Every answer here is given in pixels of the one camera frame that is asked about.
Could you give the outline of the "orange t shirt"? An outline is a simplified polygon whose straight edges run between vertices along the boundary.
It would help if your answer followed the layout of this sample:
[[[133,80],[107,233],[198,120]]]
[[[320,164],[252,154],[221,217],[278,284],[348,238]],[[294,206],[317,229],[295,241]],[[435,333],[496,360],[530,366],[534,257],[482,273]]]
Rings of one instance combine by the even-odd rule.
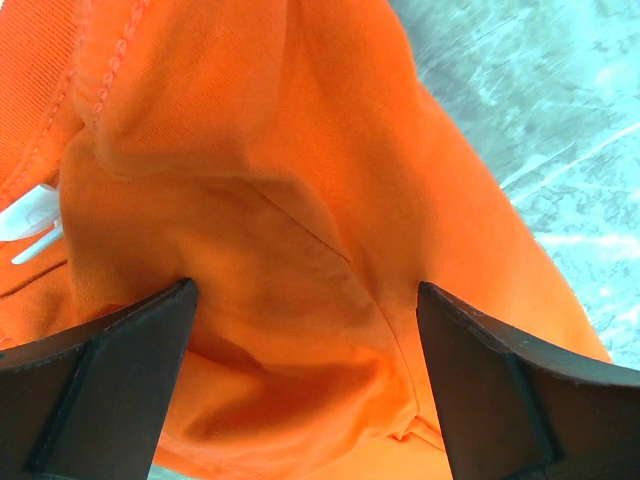
[[[580,303],[416,73],[385,1],[7,1],[1,345],[189,277],[155,462],[201,479],[447,479],[419,284],[608,359]]]

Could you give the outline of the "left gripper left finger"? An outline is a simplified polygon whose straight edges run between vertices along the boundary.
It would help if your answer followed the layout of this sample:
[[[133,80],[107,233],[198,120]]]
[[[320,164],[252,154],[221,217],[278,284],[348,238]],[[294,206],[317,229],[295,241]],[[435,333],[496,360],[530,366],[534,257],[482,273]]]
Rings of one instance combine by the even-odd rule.
[[[198,290],[151,297],[1,353],[4,479],[147,478]]]

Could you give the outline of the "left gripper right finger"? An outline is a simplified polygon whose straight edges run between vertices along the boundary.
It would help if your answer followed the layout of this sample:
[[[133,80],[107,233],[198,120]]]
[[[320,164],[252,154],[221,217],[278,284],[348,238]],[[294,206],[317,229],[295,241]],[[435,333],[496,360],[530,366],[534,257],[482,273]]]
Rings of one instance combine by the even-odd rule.
[[[636,479],[639,373],[419,286],[417,320],[456,479]]]

